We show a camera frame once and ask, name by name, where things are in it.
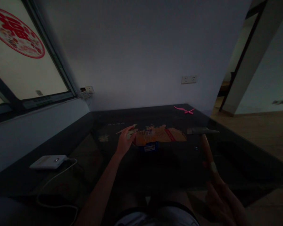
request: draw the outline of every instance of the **white power bank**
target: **white power bank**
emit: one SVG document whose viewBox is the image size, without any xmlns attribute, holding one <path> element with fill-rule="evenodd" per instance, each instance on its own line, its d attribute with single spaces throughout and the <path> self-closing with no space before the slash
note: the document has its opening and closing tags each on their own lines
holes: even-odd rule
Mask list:
<svg viewBox="0 0 283 226">
<path fill-rule="evenodd" d="M 34 170 L 54 170 L 58 168 L 66 159 L 66 155 L 44 155 L 31 164 L 29 168 Z"/>
</svg>

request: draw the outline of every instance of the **hand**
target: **hand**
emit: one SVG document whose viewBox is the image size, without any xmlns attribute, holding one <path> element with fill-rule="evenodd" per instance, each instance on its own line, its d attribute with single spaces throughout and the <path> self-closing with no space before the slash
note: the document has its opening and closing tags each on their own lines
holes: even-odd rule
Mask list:
<svg viewBox="0 0 283 226">
<path fill-rule="evenodd" d="M 117 149 L 115 152 L 116 155 L 123 157 L 129 150 L 133 140 L 136 137 L 136 133 L 133 133 L 129 139 L 127 139 L 127 135 L 128 135 L 129 130 L 133 128 L 134 126 L 129 126 L 123 129 L 121 135 L 119 136 L 119 143 L 117 145 Z"/>
<path fill-rule="evenodd" d="M 220 180 L 221 183 L 207 182 L 206 201 L 211 212 L 228 226 L 250 226 L 242 203 L 228 185 Z"/>
</svg>

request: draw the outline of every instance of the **blue container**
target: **blue container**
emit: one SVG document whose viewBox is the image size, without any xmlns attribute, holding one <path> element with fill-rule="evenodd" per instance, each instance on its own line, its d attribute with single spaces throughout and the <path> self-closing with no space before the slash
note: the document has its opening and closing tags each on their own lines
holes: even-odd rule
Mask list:
<svg viewBox="0 0 283 226">
<path fill-rule="evenodd" d="M 145 146 L 139 146 L 139 149 L 143 152 L 157 151 L 158 150 L 158 142 L 150 142 Z"/>
</svg>

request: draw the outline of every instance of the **hammer head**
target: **hammer head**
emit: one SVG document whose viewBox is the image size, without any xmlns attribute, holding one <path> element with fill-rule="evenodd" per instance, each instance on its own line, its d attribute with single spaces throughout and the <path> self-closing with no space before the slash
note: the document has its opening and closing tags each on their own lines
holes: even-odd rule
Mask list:
<svg viewBox="0 0 283 226">
<path fill-rule="evenodd" d="M 217 131 L 217 130 L 210 130 L 210 129 L 206 128 L 206 127 L 188 128 L 186 131 L 187 131 L 188 135 L 191 135 L 191 134 L 219 133 L 219 131 Z"/>
</svg>

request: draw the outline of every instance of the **white cable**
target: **white cable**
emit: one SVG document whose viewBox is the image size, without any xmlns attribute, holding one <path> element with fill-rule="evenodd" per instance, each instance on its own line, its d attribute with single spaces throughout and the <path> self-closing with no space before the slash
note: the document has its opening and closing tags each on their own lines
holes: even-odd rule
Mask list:
<svg viewBox="0 0 283 226">
<path fill-rule="evenodd" d="M 49 205 L 46 205 L 46 204 L 43 204 L 39 201 L 39 196 L 41 194 L 41 191 L 46 187 L 46 185 L 49 184 L 49 182 L 51 182 L 53 179 L 55 179 L 57 176 L 61 175 L 62 173 L 64 173 L 66 170 L 68 170 L 69 168 L 71 168 L 72 166 L 74 166 L 78 160 L 76 159 L 67 159 L 67 160 L 75 160 L 75 163 L 73 163 L 70 167 L 68 167 L 67 169 L 63 170 L 62 172 L 60 172 L 59 174 L 55 175 L 53 178 L 51 178 L 39 191 L 38 195 L 37 195 L 37 200 L 36 202 L 40 205 L 40 206 L 43 206 L 43 207 L 47 207 L 47 208 L 61 208 L 61 207 L 70 207 L 70 208 L 74 208 L 75 209 L 75 218 L 73 220 L 73 222 L 70 224 L 70 226 L 73 225 L 73 223 L 75 222 L 75 219 L 76 219 L 76 216 L 78 214 L 78 208 L 76 206 L 72 206 L 72 205 L 62 205 L 62 206 L 49 206 Z"/>
</svg>

